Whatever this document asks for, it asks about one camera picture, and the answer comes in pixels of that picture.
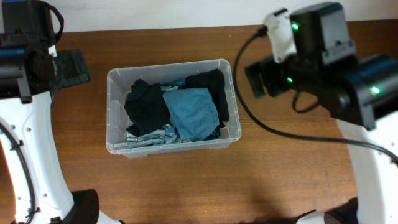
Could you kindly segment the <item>black garment with red trim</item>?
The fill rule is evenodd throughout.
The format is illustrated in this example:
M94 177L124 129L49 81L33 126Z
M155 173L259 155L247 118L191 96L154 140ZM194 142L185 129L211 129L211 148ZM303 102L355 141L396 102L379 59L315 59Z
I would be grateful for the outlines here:
M190 75L185 79L188 88L207 88L218 110L220 122L229 121L229 108L225 93L225 80L223 72L219 69L209 72Z

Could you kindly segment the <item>light blue jeans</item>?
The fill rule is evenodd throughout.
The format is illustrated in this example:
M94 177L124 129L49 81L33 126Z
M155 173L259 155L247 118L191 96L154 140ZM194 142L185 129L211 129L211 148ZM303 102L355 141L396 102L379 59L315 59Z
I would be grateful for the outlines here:
M127 132L127 140L124 142L119 142L114 145L114 147L120 148L138 148L146 146L159 146L165 144L172 144L177 138L177 131L169 123L163 126L161 129L153 131L149 134L143 136L133 136Z

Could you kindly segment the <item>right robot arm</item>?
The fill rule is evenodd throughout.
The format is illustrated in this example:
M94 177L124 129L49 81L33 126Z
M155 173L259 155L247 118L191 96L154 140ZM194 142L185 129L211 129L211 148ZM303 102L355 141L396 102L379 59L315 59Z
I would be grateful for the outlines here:
M338 2L270 13L259 36L269 38L272 55L245 69L255 96L315 96L336 119L357 185L349 202L292 223L396 223L397 60L359 60Z

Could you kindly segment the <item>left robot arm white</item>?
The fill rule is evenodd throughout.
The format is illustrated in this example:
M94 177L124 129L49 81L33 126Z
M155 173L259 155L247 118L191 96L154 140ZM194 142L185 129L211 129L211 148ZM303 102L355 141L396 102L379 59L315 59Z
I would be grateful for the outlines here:
M80 50L57 51L64 19L45 1L2 1L1 147L16 200L15 223L112 223L93 189L70 191L51 124L54 93L86 83Z

